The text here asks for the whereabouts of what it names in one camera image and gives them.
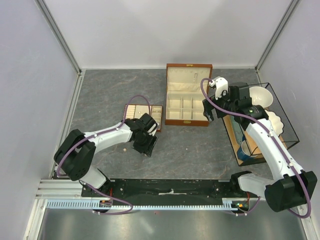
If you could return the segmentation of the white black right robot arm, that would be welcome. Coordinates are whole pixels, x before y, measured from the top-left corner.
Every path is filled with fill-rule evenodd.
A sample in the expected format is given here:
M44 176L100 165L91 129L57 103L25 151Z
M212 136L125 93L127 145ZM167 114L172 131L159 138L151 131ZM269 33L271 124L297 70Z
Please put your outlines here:
M235 197L245 192L262 197L274 212L292 211L294 207L307 205L307 211L299 218L311 215L311 197L317 184L313 171L305 171L290 155L276 134L268 114L261 105L254 105L247 83L237 82L229 85L223 77L204 78L208 86L215 89L215 94L208 96L207 90L201 89L205 99L202 101L203 115L212 122L212 111L218 118L227 115L241 125L242 129L254 140L272 173L272 179L256 176L243 171L232 175L229 191Z

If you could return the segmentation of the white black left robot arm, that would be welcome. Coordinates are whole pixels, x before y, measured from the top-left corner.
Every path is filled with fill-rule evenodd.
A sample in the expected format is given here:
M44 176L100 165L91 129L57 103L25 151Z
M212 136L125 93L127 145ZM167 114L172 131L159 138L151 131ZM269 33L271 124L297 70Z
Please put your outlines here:
M158 140L158 124L147 113L140 118L123 119L118 124L98 131L72 130L56 151L53 159L58 164L56 175L81 181L92 187L99 197L110 191L109 179L92 166L96 153L109 147L132 142L132 148L148 157Z

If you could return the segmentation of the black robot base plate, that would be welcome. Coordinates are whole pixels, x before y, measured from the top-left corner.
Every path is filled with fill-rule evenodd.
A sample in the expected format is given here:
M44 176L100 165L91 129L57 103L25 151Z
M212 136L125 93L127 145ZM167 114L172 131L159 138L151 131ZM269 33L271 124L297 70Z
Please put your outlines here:
M124 179L115 178L97 189L101 193L130 204L217 205L223 199L256 198L236 187L231 180L217 179Z

